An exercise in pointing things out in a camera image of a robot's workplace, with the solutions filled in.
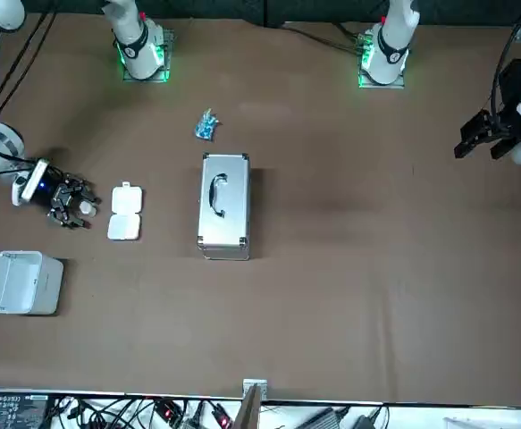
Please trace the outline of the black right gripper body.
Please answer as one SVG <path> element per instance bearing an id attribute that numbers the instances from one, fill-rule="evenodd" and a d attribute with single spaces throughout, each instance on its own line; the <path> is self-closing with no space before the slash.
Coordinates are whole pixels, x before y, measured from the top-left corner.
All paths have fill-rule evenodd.
<path id="1" fill-rule="evenodd" d="M 63 172 L 44 172 L 34 191 L 34 205 L 49 212 L 52 207 L 60 209 L 62 200 L 56 195 L 60 185 L 64 184 Z"/>

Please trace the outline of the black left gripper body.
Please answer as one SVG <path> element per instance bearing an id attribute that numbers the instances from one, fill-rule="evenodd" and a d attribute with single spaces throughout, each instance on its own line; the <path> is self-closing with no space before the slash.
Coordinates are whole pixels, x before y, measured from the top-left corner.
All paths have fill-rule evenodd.
<path id="1" fill-rule="evenodd" d="M 491 141 L 521 139 L 521 59 L 512 60 L 499 74 L 489 113 Z"/>

